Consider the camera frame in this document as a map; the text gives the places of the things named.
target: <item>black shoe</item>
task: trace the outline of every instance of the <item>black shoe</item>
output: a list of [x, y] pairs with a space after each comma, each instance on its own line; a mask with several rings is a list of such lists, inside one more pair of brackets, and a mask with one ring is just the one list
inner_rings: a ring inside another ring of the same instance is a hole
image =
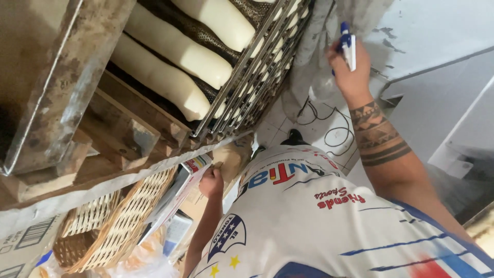
[[298, 131], [296, 129], [291, 129], [288, 132], [288, 139], [293, 140], [293, 141], [304, 141], [302, 134], [300, 133], [300, 131]]

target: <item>white tile floor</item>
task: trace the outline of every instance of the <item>white tile floor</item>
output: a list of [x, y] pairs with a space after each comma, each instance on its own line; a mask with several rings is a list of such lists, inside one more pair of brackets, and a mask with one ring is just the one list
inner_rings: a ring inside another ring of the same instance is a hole
[[[306, 142], [327, 152], [340, 170], [348, 175], [360, 155], [352, 133], [343, 129], [349, 128], [353, 132], [348, 107], [341, 101], [333, 103], [344, 115], [335, 111], [325, 120], [317, 119], [307, 124], [314, 119], [314, 114], [311, 108], [306, 106], [298, 122], [294, 124], [285, 116], [281, 100], [278, 99], [256, 130], [252, 148], [255, 151], [259, 145], [267, 147], [278, 145], [288, 138], [288, 131], [291, 128], [296, 128], [302, 133]], [[319, 118], [326, 118], [333, 111], [333, 107], [325, 103], [314, 103], [314, 106]]]

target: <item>man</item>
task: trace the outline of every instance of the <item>man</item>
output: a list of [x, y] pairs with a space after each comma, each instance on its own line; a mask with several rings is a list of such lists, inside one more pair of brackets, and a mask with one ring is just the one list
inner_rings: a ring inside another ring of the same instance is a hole
[[249, 163], [225, 216], [221, 175], [205, 174], [199, 187], [208, 202], [188, 250], [186, 275], [494, 277], [491, 258], [441, 204], [424, 166], [374, 103], [362, 43], [353, 72], [335, 49], [328, 60], [375, 194], [346, 181], [324, 151], [292, 130], [284, 145]]

